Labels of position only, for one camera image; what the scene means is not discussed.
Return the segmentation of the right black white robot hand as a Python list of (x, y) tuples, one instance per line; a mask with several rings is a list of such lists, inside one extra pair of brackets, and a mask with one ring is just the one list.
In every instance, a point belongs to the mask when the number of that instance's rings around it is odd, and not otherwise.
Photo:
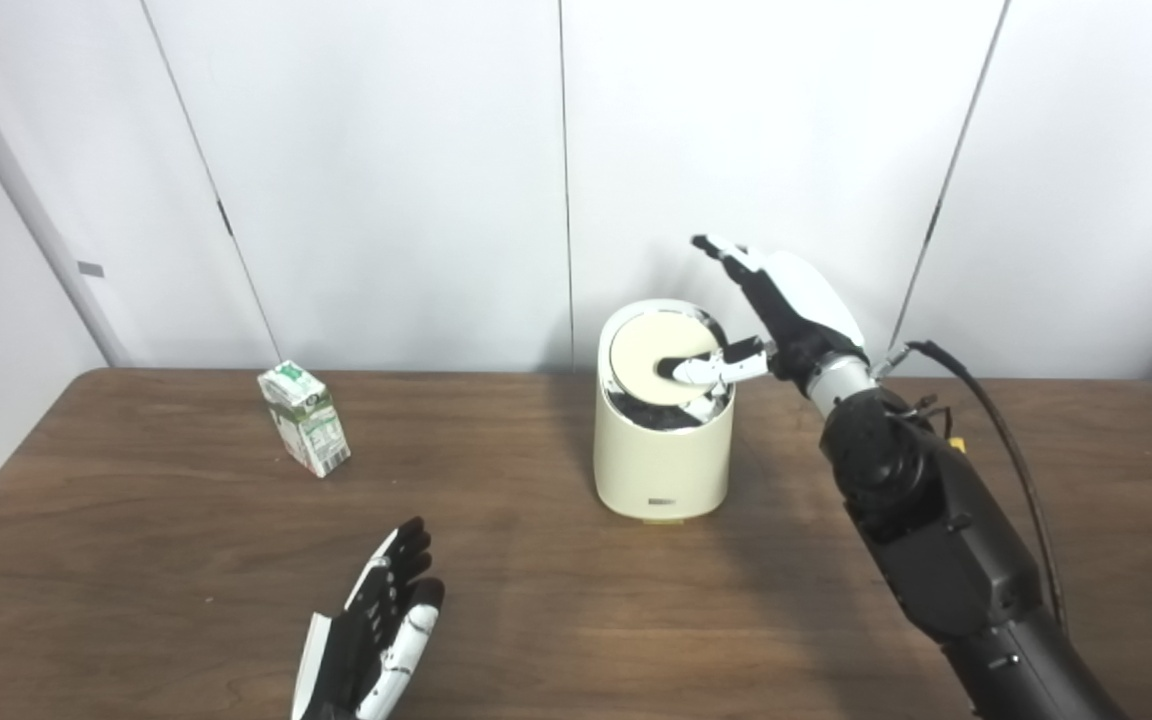
[(859, 324), (812, 264), (791, 252), (759, 252), (713, 234), (695, 234), (691, 243), (722, 265), (767, 334), (708, 354), (664, 357), (655, 364), (658, 377), (687, 386), (733, 386), (772, 376), (795, 384), (824, 414), (877, 387)]

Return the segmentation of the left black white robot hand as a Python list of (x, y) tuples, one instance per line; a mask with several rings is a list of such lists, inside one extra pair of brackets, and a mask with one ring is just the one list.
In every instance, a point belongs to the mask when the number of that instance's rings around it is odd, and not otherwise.
[(444, 582), (426, 574), (431, 543), (420, 516), (407, 520), (372, 553), (343, 609), (311, 616), (293, 719), (392, 717), (442, 615)]

